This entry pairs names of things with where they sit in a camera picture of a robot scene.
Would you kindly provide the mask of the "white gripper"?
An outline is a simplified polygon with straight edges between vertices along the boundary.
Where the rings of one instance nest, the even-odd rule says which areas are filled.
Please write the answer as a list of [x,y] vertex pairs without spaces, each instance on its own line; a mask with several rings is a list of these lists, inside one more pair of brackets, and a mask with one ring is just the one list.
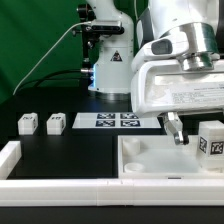
[[147,62],[131,82],[131,105],[138,117],[163,115],[176,145],[189,143],[178,114],[224,109],[224,60],[210,71],[184,72],[177,60]]

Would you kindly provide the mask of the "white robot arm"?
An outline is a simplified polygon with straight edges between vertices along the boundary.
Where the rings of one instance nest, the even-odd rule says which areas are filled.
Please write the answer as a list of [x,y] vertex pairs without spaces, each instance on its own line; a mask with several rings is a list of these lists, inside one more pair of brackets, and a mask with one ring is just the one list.
[[86,0],[100,40],[99,58],[87,71],[91,94],[131,99],[139,117],[164,119],[178,144],[188,142],[179,116],[224,109],[224,59],[217,28],[222,0],[148,0],[134,23],[114,0]]

